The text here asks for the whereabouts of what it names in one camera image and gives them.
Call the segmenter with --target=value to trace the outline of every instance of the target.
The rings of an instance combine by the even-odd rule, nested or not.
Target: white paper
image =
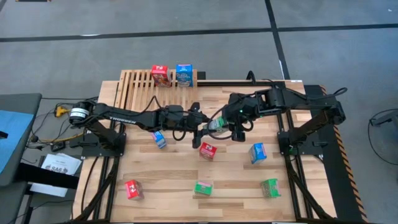
[[[43,162],[42,169],[48,169],[54,172],[74,175],[80,164],[81,160],[75,159],[63,153],[59,153],[57,155],[48,154]],[[51,185],[33,183],[30,190],[33,192],[64,197],[67,194],[68,189],[62,187],[54,187]]]

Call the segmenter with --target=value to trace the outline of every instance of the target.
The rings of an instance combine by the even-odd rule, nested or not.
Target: red cereal box
[[[127,192],[127,199],[129,200],[141,200],[144,199],[142,193],[141,183],[136,180],[130,180],[124,183]]]
[[[212,161],[214,158],[214,155],[216,154],[217,148],[214,146],[211,146],[207,143],[202,143],[199,149],[199,155],[209,161]]]
[[[156,86],[171,87],[171,79],[167,72],[167,65],[153,65],[150,74]]]

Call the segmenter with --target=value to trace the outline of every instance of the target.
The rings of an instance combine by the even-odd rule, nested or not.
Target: wooden table
[[[302,82],[286,80],[287,88],[304,93]],[[141,111],[150,98],[156,95],[161,105],[181,104],[185,110],[194,101],[200,102],[202,111],[211,116],[227,104],[233,92],[252,93],[266,86],[206,86],[179,88],[153,87],[149,70],[123,70],[119,81],[104,81],[99,102],[128,110]],[[292,111],[294,125],[300,126],[311,118],[308,111]],[[199,158],[192,148],[192,134],[176,142],[171,131],[164,131],[165,149],[158,149],[150,133],[136,126],[127,125],[126,151],[119,165],[118,180],[111,214],[112,222],[264,222],[294,221],[284,158],[279,153],[276,133],[279,130],[276,116],[258,119],[254,129],[246,134],[246,142],[217,141],[208,136],[202,139],[218,148],[213,162]],[[249,161],[249,148],[263,142],[267,159],[258,165]],[[85,204],[98,188],[102,158],[94,166],[88,182]],[[331,216],[336,216],[325,168],[313,156],[302,156],[303,168],[309,191]],[[81,197],[89,169],[94,159],[84,160],[80,182],[76,192],[73,212],[80,214]],[[282,196],[264,198],[260,182],[278,178]],[[124,183],[136,179],[142,183],[145,199],[128,200]],[[196,196],[193,188],[197,180],[214,184],[210,197]],[[305,217],[302,194],[298,191],[301,214]],[[104,217],[106,192],[100,217]]]

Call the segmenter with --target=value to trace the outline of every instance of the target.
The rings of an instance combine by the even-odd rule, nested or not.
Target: green box
[[[278,179],[268,179],[261,183],[262,193],[267,198],[280,197],[280,190],[278,186]]]
[[[213,190],[213,185],[204,183],[202,181],[197,181],[195,185],[195,193],[203,195],[211,195]]]

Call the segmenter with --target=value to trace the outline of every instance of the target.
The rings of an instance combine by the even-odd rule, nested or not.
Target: blue box
[[[249,153],[250,153],[251,164],[258,164],[263,160],[267,159],[266,150],[264,149],[264,145],[262,142],[255,143],[250,148]]]
[[[175,76],[178,81],[178,86],[193,87],[192,65],[177,65],[175,67]]]
[[[157,147],[159,147],[159,149],[162,149],[163,147],[166,146],[166,139],[164,139],[163,134],[160,133],[160,131],[151,133],[151,135],[154,138],[156,145]]]

